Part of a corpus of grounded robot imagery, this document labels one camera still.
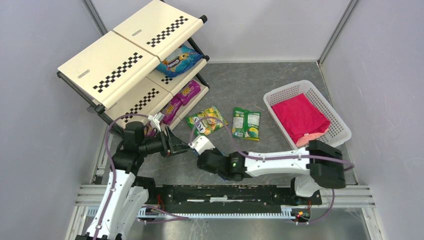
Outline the purple grape candy bag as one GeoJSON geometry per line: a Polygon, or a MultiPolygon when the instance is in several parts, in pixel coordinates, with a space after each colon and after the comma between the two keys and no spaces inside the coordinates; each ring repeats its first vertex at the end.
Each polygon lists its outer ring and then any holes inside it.
{"type": "Polygon", "coordinates": [[[180,99],[176,97],[172,98],[169,103],[160,111],[164,115],[161,122],[169,125],[173,121],[177,111],[182,105],[183,103],[180,99]]]}
{"type": "Polygon", "coordinates": [[[144,127],[144,136],[145,137],[154,137],[157,134],[157,129],[150,126],[150,125],[146,125],[144,127]]]}

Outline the light blue Slendy bag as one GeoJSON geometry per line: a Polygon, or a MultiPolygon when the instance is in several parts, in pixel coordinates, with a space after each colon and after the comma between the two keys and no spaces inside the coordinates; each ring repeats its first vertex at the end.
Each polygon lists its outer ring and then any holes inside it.
{"type": "Polygon", "coordinates": [[[165,76],[174,78],[193,68],[197,62],[203,58],[203,54],[182,44],[168,57],[162,60],[155,70],[165,76]]]}

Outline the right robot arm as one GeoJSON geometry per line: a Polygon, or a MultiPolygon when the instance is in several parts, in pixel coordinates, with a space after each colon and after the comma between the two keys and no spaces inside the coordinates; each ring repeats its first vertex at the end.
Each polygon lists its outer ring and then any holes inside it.
{"type": "Polygon", "coordinates": [[[236,151],[224,155],[205,136],[189,144],[197,154],[197,167],[226,181],[270,174],[296,174],[291,183],[294,195],[310,198],[321,188],[346,187],[345,166],[340,150],[319,140],[308,146],[281,152],[236,151]]]}

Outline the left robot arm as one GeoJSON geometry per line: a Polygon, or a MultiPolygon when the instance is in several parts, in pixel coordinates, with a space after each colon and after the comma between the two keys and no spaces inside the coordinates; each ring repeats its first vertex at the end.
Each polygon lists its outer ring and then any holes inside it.
{"type": "Polygon", "coordinates": [[[155,153],[164,158],[188,152],[190,146],[169,127],[146,137],[144,124],[126,124],[119,149],[111,156],[111,172],[94,220],[77,240],[125,240],[142,206],[155,191],[153,178],[138,176],[145,157],[155,153]]]}

